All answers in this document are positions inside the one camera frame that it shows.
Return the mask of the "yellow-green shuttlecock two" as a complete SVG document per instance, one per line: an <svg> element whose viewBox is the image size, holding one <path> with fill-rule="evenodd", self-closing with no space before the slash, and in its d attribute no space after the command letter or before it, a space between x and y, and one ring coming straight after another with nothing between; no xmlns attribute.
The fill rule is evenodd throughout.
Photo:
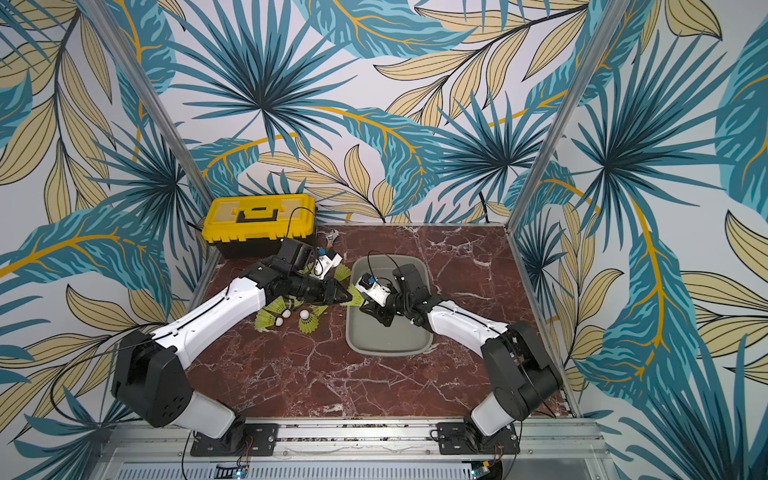
<svg viewBox="0 0 768 480"><path fill-rule="evenodd" d="M347 288L347 293L349 294L349 299L343 303L344 306L360 307L365 304L366 302L365 298L354 285L350 285Z"/></svg>

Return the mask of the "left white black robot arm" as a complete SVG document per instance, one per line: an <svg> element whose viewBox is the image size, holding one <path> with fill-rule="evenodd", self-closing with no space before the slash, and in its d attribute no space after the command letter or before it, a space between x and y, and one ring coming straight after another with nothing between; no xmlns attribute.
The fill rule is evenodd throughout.
<svg viewBox="0 0 768 480"><path fill-rule="evenodd" d="M150 334L126 335L117 352L112 395L153 427L185 428L235 451L244 441L243 417L194 390L186 369L233 326L279 298L319 306L350 301L333 276L341 262L332 248L283 240L277 254L249 266L180 319Z"/></svg>

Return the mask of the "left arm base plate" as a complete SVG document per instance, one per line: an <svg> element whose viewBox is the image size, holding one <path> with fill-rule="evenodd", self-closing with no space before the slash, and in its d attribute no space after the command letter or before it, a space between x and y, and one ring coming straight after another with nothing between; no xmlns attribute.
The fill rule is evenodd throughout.
<svg viewBox="0 0 768 480"><path fill-rule="evenodd" d="M233 425L221 439L193 433L192 457L270 457L278 437L276 423L240 423Z"/></svg>

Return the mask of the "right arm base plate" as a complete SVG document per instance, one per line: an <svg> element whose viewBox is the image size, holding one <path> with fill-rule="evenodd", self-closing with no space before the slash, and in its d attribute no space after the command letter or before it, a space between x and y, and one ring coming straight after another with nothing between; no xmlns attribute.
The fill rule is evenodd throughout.
<svg viewBox="0 0 768 480"><path fill-rule="evenodd" d="M512 424L492 435L484 435L468 420L439 422L430 432L441 455L514 455L520 452L519 437Z"/></svg>

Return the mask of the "grey plastic storage tray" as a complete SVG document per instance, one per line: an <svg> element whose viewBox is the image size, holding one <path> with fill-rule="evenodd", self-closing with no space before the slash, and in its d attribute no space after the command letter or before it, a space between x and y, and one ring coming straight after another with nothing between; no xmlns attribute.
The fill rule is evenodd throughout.
<svg viewBox="0 0 768 480"><path fill-rule="evenodd" d="M396 264L400 267L413 264L427 286L430 286L429 273L426 264L412 256L391 254L392 259L385 255L371 255L371 267L374 276L383 276L395 282L393 270ZM374 317L360 311L358 307L349 306L346 317L346 340L352 350L368 356L403 357L424 353L433 342L433 334L414 326L403 316L395 316L392 324L386 327Z"/></svg>

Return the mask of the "yellow-green shuttlecock one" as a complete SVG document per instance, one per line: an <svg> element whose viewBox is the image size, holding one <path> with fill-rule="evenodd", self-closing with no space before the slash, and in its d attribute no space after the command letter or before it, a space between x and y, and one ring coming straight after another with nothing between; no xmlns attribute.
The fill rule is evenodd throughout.
<svg viewBox="0 0 768 480"><path fill-rule="evenodd" d="M334 270L334 279L344 282L351 277L351 269L346 265L340 264Z"/></svg>

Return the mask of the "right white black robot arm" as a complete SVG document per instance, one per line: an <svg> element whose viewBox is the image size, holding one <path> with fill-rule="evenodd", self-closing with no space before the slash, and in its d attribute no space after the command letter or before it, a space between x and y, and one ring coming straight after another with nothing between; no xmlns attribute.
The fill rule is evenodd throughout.
<svg viewBox="0 0 768 480"><path fill-rule="evenodd" d="M479 453L483 448L517 441L521 423L563 387L556 363L539 335L526 322L504 323L472 313L430 291L412 264L393 271L389 282L364 274L354 288L363 298L360 310L389 326L396 316L447 337L484 362L489 395L461 422L437 426L438 438L452 441L450 454Z"/></svg>

